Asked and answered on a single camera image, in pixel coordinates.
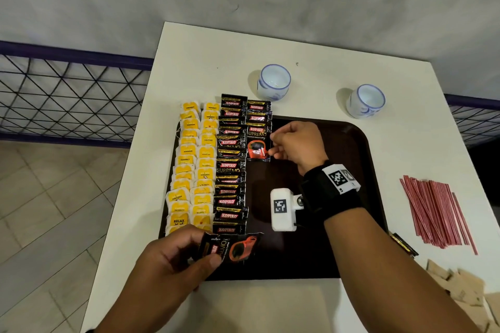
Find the white table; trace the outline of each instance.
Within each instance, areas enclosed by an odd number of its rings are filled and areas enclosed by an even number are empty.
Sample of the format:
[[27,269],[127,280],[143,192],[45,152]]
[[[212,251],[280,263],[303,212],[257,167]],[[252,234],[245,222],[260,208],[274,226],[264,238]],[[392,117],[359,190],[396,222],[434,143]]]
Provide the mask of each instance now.
[[[269,63],[292,75],[288,94],[272,104],[276,115],[349,121],[363,130],[387,225],[420,253],[419,264],[431,258],[443,267],[463,267],[482,277],[487,291],[500,291],[500,230],[428,62],[165,23],[83,331],[101,321],[145,245],[158,237],[179,103],[213,101],[223,92],[253,97],[257,70]],[[379,86],[387,104],[373,118],[355,120],[337,99],[345,94],[340,89],[363,83]],[[399,183],[404,174],[450,184],[479,256],[471,247],[442,250],[415,236]],[[207,282],[164,331],[365,329],[341,280],[291,279]]]

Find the brown serving tray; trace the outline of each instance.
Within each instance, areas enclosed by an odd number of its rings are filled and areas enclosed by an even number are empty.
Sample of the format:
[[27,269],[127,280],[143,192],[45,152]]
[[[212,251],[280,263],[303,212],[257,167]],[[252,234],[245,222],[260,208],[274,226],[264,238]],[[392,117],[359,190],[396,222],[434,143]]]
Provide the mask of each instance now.
[[[384,208],[378,191],[368,140],[361,129],[344,121],[312,120],[273,116],[273,131],[293,120],[313,121],[323,137],[328,158],[353,174],[361,185],[359,195],[375,221],[387,231]],[[172,154],[172,165],[175,149]],[[172,178],[172,169],[168,184]],[[339,278],[332,248],[321,225],[298,226],[295,232],[275,232],[271,227],[271,190],[289,188],[300,193],[302,177],[297,165],[290,161],[271,159],[270,162],[247,161],[246,204],[249,207],[247,233],[263,232],[255,256],[240,264],[224,264],[209,280],[242,279],[310,279]],[[304,211],[297,212],[297,223],[304,221]],[[165,203],[159,237],[165,236]]]

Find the blue-rimmed cup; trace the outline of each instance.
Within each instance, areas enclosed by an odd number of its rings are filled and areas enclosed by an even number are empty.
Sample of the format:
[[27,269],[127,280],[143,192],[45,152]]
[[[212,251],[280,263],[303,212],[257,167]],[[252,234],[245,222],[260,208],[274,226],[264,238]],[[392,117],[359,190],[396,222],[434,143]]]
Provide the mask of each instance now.
[[346,102],[349,114],[356,119],[373,116],[385,105],[385,96],[377,86],[365,84],[355,89]]
[[267,65],[260,71],[257,93],[261,99],[279,100],[288,92],[291,76],[281,65]]

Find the kopiko logo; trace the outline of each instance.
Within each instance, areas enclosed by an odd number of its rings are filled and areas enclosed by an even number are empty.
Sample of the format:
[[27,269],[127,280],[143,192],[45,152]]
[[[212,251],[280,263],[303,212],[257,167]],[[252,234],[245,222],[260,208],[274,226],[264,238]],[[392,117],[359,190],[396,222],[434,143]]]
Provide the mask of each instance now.
[[238,215],[232,214],[232,213],[221,213],[221,218],[222,219],[237,219]]

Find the hand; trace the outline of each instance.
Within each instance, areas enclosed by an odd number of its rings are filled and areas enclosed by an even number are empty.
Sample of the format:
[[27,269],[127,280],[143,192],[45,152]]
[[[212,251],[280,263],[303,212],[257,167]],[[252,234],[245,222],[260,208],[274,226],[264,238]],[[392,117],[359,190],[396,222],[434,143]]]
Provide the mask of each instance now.
[[271,140],[274,147],[269,149],[269,155],[295,162],[302,176],[328,159],[320,130],[314,123],[292,121],[271,133]]
[[187,260],[204,230],[186,225],[150,242],[137,259],[122,293],[96,333],[153,333],[161,329],[180,304],[221,264],[210,254],[191,266]]

